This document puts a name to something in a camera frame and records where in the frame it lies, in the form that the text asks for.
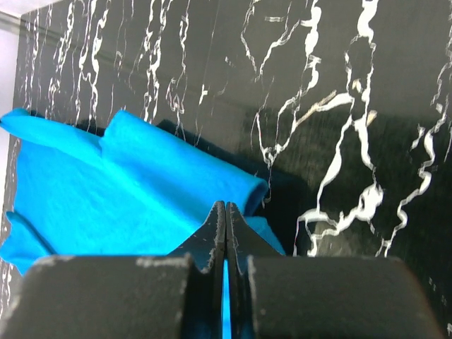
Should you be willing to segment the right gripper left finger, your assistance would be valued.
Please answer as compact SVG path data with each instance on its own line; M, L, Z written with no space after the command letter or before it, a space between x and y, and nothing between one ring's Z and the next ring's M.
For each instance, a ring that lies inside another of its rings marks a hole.
M222 337L225 232L225 203L217 201L201 227L169 254L191 259L184 291L181 338Z

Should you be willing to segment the blue t shirt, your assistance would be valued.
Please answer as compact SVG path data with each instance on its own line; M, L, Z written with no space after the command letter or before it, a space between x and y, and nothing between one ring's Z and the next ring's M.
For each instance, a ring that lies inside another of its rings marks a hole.
M254 212L259 177L120 111L102 136L15 109L21 141L11 233L1 257L23 275L2 338L181 338L189 256L171 257L217 201L235 203L278 253ZM222 330L230 324L226 259Z

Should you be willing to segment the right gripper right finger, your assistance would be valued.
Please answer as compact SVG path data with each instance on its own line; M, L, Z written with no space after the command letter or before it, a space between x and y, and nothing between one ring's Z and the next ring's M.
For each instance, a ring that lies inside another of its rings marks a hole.
M250 228L235 203L227 203L225 211L231 337L255 338L256 284L253 260L279 256L280 253Z

